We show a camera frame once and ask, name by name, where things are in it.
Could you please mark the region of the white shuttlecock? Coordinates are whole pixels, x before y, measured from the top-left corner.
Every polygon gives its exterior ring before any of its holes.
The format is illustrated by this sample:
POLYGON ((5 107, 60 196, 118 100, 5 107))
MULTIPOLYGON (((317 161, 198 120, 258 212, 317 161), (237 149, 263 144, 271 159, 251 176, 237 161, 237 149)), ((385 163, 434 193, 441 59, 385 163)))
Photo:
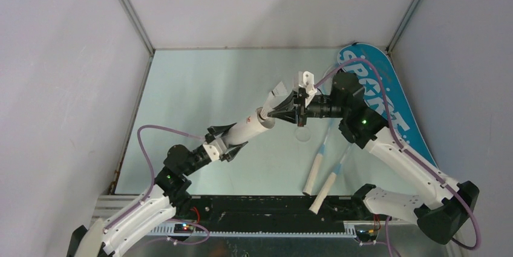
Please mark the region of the white shuttlecock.
POLYGON ((283 97, 287 96, 287 88, 283 82, 279 82, 269 93, 272 97, 283 97))
POLYGON ((260 117, 263 120, 267 120, 269 118, 268 114, 275 109, 281 102, 286 99, 287 96, 274 96, 273 94, 268 95, 268 98, 263 104, 263 107, 260 111, 260 117))

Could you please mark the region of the white shuttlecock tube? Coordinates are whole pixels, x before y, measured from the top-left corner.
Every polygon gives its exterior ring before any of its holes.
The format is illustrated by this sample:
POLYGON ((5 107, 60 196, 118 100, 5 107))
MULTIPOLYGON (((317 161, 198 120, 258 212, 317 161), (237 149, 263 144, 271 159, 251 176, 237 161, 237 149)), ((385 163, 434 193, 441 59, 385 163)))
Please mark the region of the white shuttlecock tube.
POLYGON ((259 107, 250 116, 231 127, 222 136, 224 144, 227 146, 240 145, 272 129, 275 126, 275 119, 272 117, 264 119, 261 116, 261 112, 262 107, 259 107))

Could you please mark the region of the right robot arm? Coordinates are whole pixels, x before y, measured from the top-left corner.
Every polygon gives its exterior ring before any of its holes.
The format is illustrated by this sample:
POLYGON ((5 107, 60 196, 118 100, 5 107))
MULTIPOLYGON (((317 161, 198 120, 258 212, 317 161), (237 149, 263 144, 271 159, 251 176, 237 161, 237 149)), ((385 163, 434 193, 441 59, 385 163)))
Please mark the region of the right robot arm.
POLYGON ((303 76, 303 83, 269 117, 297 126, 304 126, 308 118, 339 119, 338 129, 346 141, 380 159, 416 191, 407 195, 365 184, 352 196, 354 216, 366 220, 373 214, 388 215, 416 224, 439 244, 452 241, 473 213, 478 187, 444 174, 399 137, 388 120, 366 104, 357 75, 336 73, 328 95, 316 93, 312 77, 303 76))

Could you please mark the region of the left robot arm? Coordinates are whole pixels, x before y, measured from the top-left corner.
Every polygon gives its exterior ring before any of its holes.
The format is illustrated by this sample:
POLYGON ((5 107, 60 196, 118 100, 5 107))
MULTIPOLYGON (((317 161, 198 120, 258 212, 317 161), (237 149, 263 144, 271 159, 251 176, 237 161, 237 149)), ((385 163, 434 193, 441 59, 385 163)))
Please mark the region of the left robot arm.
POLYGON ((77 228, 67 255, 123 256, 162 222, 187 217, 191 211, 188 175, 215 161, 231 161, 255 134, 246 123, 211 126, 194 150, 172 146, 162 170, 150 171, 147 190, 107 220, 99 218, 89 229, 77 228))

